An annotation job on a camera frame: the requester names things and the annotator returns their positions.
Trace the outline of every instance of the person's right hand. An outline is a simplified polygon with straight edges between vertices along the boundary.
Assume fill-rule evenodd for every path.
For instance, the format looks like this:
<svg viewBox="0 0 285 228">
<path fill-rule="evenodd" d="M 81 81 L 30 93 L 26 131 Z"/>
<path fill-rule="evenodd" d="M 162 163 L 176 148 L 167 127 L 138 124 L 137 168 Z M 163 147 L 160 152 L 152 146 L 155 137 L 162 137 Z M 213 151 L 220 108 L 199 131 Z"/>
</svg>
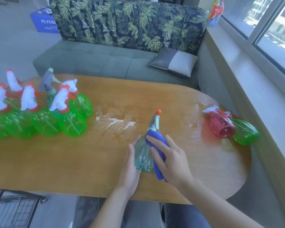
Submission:
<svg viewBox="0 0 285 228">
<path fill-rule="evenodd" d="M 168 183 L 179 190 L 183 184 L 193 179 L 185 152 L 168 135 L 165 139 L 169 147 L 151 136 L 147 135 L 146 138 L 166 156 L 166 161 L 163 161 L 157 150 L 151 147 L 152 157 Z"/>
</svg>

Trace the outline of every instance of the wire basket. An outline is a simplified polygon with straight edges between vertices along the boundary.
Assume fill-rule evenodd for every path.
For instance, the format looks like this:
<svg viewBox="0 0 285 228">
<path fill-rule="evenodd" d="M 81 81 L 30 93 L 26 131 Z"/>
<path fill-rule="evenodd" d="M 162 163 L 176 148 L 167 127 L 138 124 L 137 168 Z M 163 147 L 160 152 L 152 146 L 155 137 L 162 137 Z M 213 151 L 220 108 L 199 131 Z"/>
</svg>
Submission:
<svg viewBox="0 0 285 228">
<path fill-rule="evenodd" d="M 29 228 L 40 200 L 27 192 L 0 190 L 0 228 Z"/>
</svg>

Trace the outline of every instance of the forearm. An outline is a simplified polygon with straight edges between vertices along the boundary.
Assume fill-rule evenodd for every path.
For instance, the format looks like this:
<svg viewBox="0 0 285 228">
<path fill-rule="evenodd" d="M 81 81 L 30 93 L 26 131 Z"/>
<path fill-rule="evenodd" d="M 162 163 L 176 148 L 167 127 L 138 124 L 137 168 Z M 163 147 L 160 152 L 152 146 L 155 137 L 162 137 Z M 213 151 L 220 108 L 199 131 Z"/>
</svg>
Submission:
<svg viewBox="0 0 285 228">
<path fill-rule="evenodd" d="M 179 187 L 179 191 L 201 211 L 212 228 L 263 228 L 199 180 L 189 180 Z"/>
<path fill-rule="evenodd" d="M 120 228 L 128 200 L 126 191 L 115 188 L 106 199 L 91 228 Z"/>
</svg>

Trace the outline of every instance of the window sill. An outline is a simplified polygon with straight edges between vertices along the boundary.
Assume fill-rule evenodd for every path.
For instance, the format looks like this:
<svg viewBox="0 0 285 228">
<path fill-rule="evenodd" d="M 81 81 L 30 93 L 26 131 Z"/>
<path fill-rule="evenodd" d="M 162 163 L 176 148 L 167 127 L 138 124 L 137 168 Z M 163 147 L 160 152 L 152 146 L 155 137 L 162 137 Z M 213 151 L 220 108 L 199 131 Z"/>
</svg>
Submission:
<svg viewBox="0 0 285 228">
<path fill-rule="evenodd" d="M 204 40 L 233 103 L 260 131 L 254 147 L 285 210 L 285 95 L 220 25 Z"/>
</svg>

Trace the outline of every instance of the window glass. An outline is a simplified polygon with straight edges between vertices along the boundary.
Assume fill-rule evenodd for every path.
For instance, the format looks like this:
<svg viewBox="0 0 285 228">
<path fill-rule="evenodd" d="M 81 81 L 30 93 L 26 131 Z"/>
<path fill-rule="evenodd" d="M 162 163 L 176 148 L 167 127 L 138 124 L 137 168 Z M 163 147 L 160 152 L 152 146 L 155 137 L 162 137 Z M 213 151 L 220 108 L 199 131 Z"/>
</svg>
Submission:
<svg viewBox="0 0 285 228">
<path fill-rule="evenodd" d="M 257 47 L 285 69 L 285 7 L 258 41 Z"/>
<path fill-rule="evenodd" d="M 247 37 L 272 0 L 225 0 L 223 16 Z"/>
</svg>

